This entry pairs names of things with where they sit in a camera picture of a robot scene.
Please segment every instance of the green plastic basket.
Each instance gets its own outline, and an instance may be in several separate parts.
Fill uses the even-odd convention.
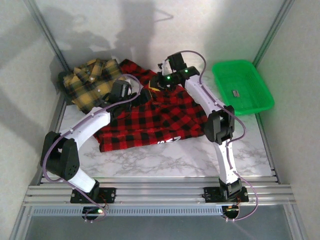
[[[251,62],[219,62],[212,72],[224,103],[232,105],[236,115],[257,114],[274,106],[274,98]]]

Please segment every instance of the yellow plaid shirt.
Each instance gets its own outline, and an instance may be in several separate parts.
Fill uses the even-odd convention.
[[[72,102],[87,114],[106,98],[113,83],[121,74],[121,69],[115,59],[100,60],[97,58],[75,67],[72,74],[63,78],[63,85]]]

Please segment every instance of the marble surface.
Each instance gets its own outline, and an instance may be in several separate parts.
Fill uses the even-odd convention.
[[[212,73],[206,72],[204,81],[220,98],[212,78]],[[69,128],[83,116],[75,105],[67,106],[60,129]],[[240,119],[247,127],[247,134],[233,143],[238,172],[243,176],[271,176],[255,115],[241,116]],[[234,137],[242,132],[236,121]],[[205,136],[110,152],[100,152],[99,144],[92,136],[80,148],[79,158],[81,168],[95,178],[219,176],[215,148]]]

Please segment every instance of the cable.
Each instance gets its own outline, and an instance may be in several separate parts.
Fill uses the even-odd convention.
[[[56,182],[59,182],[59,181],[63,181],[65,183],[67,183],[68,185],[70,185],[72,188],[76,189],[80,194],[82,194],[89,202],[91,202],[92,204],[96,205],[99,209],[102,209],[104,215],[103,217],[101,218],[97,218],[95,220],[91,220],[90,222],[93,223],[93,222],[98,222],[98,221],[101,221],[103,220],[106,216],[107,216],[107,211],[104,207],[102,207],[101,205],[99,205],[98,203],[96,203],[95,201],[93,201],[90,197],[88,197],[82,190],[80,190],[79,188],[77,188],[75,185],[73,185],[72,183],[62,179],[62,178],[59,178],[59,179],[56,179],[56,180],[53,180],[51,179],[49,176],[48,176],[48,173],[47,173],[47,169],[46,169],[46,166],[47,166],[47,161],[48,161],[48,158],[51,154],[51,152],[53,151],[53,149],[56,147],[56,145],[58,144],[58,142],[63,139],[66,135],[72,133],[74,130],[78,129],[79,127],[81,127],[83,124],[85,124],[89,119],[91,118],[94,118],[95,115],[99,114],[99,113],[102,113],[102,112],[105,112],[106,110],[114,107],[114,106],[117,106],[117,105],[120,105],[120,104],[126,104],[126,103],[129,103],[131,101],[133,101],[134,99],[136,99],[139,95],[140,95],[140,92],[143,88],[143,86],[140,84],[139,80],[131,75],[131,74],[122,74],[121,76],[119,76],[116,80],[118,80],[120,77],[129,77],[129,78],[132,78],[133,80],[135,80],[138,84],[139,84],[139,90],[137,92],[137,94],[133,97],[133,98],[130,98],[128,100],[124,100],[124,101],[120,101],[120,102],[116,102],[116,103],[113,103],[109,106],[106,106],[96,112],[94,112],[93,115],[88,115],[86,118],[84,118],[82,121],[80,121],[78,124],[76,124],[72,129],[70,129],[69,131],[67,131],[66,133],[62,134],[60,137],[58,137],[57,140],[54,141],[54,143],[51,145],[51,147],[48,149],[48,151],[46,152],[44,158],[43,158],[43,163],[42,163],[42,171],[43,171],[43,175],[45,177],[45,179],[48,180],[48,182],[50,183],[56,183]],[[87,221],[87,215],[88,213],[86,213],[85,217],[84,217],[84,220]]]
[[[235,139],[232,139],[230,141],[228,141],[225,145],[226,147],[226,159],[228,161],[228,164],[229,164],[229,167],[230,167],[230,170],[233,169],[233,166],[231,164],[231,161],[230,161],[230,153],[229,153],[229,145],[235,141],[238,141],[240,139],[243,139],[247,133],[247,128],[245,126],[245,124],[237,117],[235,116],[232,112],[230,112],[229,110],[225,109],[223,106],[221,106],[220,104],[217,104],[216,102],[216,99],[205,89],[205,87],[202,85],[202,76],[204,75],[205,73],[205,70],[206,70],[206,67],[207,67],[207,61],[206,59],[204,58],[204,56],[202,56],[200,53],[196,52],[196,51],[193,51],[193,50],[182,50],[182,51],[178,51],[176,52],[175,54],[182,54],[182,53],[193,53],[193,54],[196,54],[198,55],[199,57],[202,58],[203,60],[203,63],[204,63],[204,66],[203,66],[203,70],[202,72],[200,73],[200,76],[199,76],[199,84],[201,85],[201,89],[205,92],[205,94],[213,101],[213,103],[218,106],[221,110],[225,111],[227,114],[229,114],[232,118],[234,118],[235,120],[237,120],[239,122],[239,124],[243,127],[243,134]],[[242,176],[240,176],[236,171],[233,171],[233,173],[239,177],[240,179],[242,179],[246,184],[249,185],[249,187],[252,189],[252,191],[254,192],[254,195],[255,195],[255,198],[256,198],[256,203],[255,203],[255,207],[254,209],[248,213],[247,215],[243,216],[243,217],[240,217],[240,218],[235,218],[233,219],[233,221],[239,221],[239,220],[243,220],[243,219],[246,219],[247,217],[251,216],[252,214],[255,213],[255,211],[257,210],[258,208],[258,194],[256,192],[256,190],[254,189],[254,187],[247,181],[245,180]]]

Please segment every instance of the black and red checkered shirt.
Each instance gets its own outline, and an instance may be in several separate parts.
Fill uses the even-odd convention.
[[[156,75],[128,59],[120,67],[124,74],[137,77],[146,89]],[[101,152],[173,142],[204,134],[207,116],[183,87],[176,86],[171,91],[150,91],[150,101],[122,112],[118,120],[94,134]]]

